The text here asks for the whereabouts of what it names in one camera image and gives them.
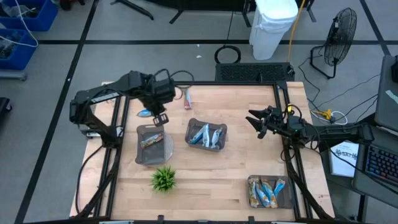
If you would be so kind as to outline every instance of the concrete floor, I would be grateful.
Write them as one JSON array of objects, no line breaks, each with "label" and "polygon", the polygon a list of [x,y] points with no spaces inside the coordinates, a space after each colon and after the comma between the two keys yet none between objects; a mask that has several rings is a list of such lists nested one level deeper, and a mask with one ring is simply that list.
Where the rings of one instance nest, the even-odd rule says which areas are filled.
[{"label": "concrete floor", "polygon": [[[111,6],[109,1],[100,0],[86,39],[222,40],[227,36],[230,12],[184,12],[175,24],[170,25],[169,20],[176,10],[144,1],[134,2],[150,11],[155,20],[151,21],[122,4]],[[35,32],[39,40],[54,41],[43,41],[37,48],[25,70],[28,80],[0,80],[0,96],[10,98],[14,106],[0,129],[0,223],[12,223],[16,218],[92,3],[93,0],[87,0],[85,6],[74,4],[70,12],[59,11],[48,32]],[[398,30],[394,28],[398,19],[395,10],[398,1],[366,0],[366,3],[382,38],[395,40],[390,42],[395,45],[388,45],[387,48],[392,55],[397,55]],[[316,0],[312,10],[317,22],[313,23],[308,12],[303,11],[295,40],[325,40],[331,20],[339,10],[346,7],[354,9],[358,16],[354,39],[377,40],[359,0]],[[254,14],[250,13],[249,19],[252,20],[253,17]],[[229,38],[248,40],[249,34],[250,28],[246,27],[242,16],[234,14]],[[288,40],[289,37],[290,31],[283,39]],[[57,43],[55,40],[74,41]],[[307,78],[322,89],[315,101],[317,105],[380,72],[384,52],[380,45],[370,43],[373,44],[351,47],[345,60],[338,66],[335,79],[324,79],[308,63],[302,66]],[[242,51],[241,62],[258,62],[252,56],[250,45],[235,46]],[[304,81],[298,65],[309,57],[313,46],[314,43],[311,42],[293,46],[291,64],[296,71],[296,81]],[[170,71],[188,70],[196,80],[214,80],[216,63],[213,55],[219,47],[221,44],[85,44],[24,221],[63,219],[69,215],[86,145],[86,139],[68,120],[68,103],[78,90],[98,86],[104,81],[117,80],[130,70],[144,73],[154,73],[161,68]],[[287,51],[288,45],[279,45],[274,56],[267,62],[284,62]],[[229,53],[227,50],[223,52],[220,60],[232,62],[235,56]],[[320,68],[332,72],[332,68],[326,66],[321,58],[317,59]],[[316,94],[315,89],[307,82],[304,84],[308,97],[312,99]],[[343,96],[325,104],[321,109],[331,108],[346,113],[354,105],[376,94],[377,89],[378,77],[351,91],[349,98]],[[355,121],[371,103],[369,101],[351,112],[348,115],[349,121]],[[320,124],[316,118],[313,118],[313,122]],[[330,184],[329,188],[338,212],[346,216],[356,215],[359,195],[334,184]],[[398,220],[396,208],[374,199],[369,200],[367,212],[368,222],[394,223]]]}]

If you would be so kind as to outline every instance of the blue bin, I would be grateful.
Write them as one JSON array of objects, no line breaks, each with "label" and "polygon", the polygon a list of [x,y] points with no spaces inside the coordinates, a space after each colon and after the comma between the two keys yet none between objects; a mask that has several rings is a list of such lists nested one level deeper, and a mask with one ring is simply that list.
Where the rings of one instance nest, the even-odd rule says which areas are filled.
[{"label": "blue bin", "polygon": [[[2,3],[10,7],[17,5],[15,0],[3,0]],[[18,0],[18,4],[20,6],[41,6],[37,17],[24,18],[26,26],[30,31],[48,31],[58,13],[57,7],[51,0]],[[19,17],[0,17],[0,23],[11,29],[26,29]]]},{"label": "blue bin", "polygon": [[[7,36],[18,32],[21,35],[20,43],[35,45],[35,41],[26,30],[0,29],[0,35]],[[36,47],[16,45],[8,58],[0,58],[0,69],[23,70],[35,52]]]}]

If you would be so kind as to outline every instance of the white label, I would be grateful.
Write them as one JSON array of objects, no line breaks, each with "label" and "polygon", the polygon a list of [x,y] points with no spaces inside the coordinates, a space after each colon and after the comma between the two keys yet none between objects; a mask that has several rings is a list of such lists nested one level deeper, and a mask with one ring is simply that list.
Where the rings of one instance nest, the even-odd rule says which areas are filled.
[{"label": "white label", "polygon": [[108,95],[104,95],[104,96],[100,96],[100,97],[94,98],[94,99],[91,100],[91,102],[97,103],[97,102],[100,102],[100,101],[108,100],[110,98],[115,98],[117,96],[119,96],[119,93],[110,93]]}]

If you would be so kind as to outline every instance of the wooden table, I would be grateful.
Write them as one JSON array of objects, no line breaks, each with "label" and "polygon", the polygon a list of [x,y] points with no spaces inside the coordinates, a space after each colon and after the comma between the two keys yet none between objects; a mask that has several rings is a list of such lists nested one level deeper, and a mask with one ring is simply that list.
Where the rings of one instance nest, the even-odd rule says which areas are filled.
[{"label": "wooden table", "polygon": [[[291,102],[300,107],[307,121],[311,121],[303,84],[288,83],[288,88]],[[155,167],[134,162],[137,154],[136,129],[139,125],[152,124],[152,118],[138,118],[136,114],[143,109],[142,104],[137,100],[130,102],[111,218],[156,220],[158,215],[164,215],[165,220],[247,221],[248,216],[254,216],[256,221],[294,220],[292,209],[251,208],[246,198],[245,183],[250,175],[287,175],[285,162],[280,159],[281,137],[268,133],[260,140],[244,119],[249,116],[249,109],[263,110],[268,105],[275,106],[273,88],[193,86],[190,94],[192,110],[184,109],[183,100],[165,105],[170,120],[165,125],[165,131],[174,140],[174,154],[166,164],[177,170],[177,186],[169,194],[152,191],[150,180]],[[100,103],[96,105],[95,115],[110,124],[113,106],[113,102]],[[221,152],[210,152],[188,147],[184,136],[190,118],[226,124],[228,133],[225,148]],[[100,144],[99,138],[88,141],[84,160]],[[82,173],[80,209],[97,189],[104,152],[102,150],[95,155]],[[325,211],[334,216],[320,156],[302,149],[302,160],[309,191]],[[300,211],[304,217],[302,196],[297,190]],[[105,192],[101,214],[104,214],[107,199],[108,193]],[[71,215],[75,214],[75,207],[72,206]]]}]

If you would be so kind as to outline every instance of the small succulent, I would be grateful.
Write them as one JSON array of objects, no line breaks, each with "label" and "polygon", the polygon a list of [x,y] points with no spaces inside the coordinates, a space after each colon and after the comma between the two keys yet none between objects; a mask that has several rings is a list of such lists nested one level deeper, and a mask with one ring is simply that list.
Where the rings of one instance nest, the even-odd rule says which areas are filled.
[{"label": "small succulent", "polygon": [[175,186],[175,170],[170,166],[157,168],[152,175],[152,186],[155,192],[167,193]]}]

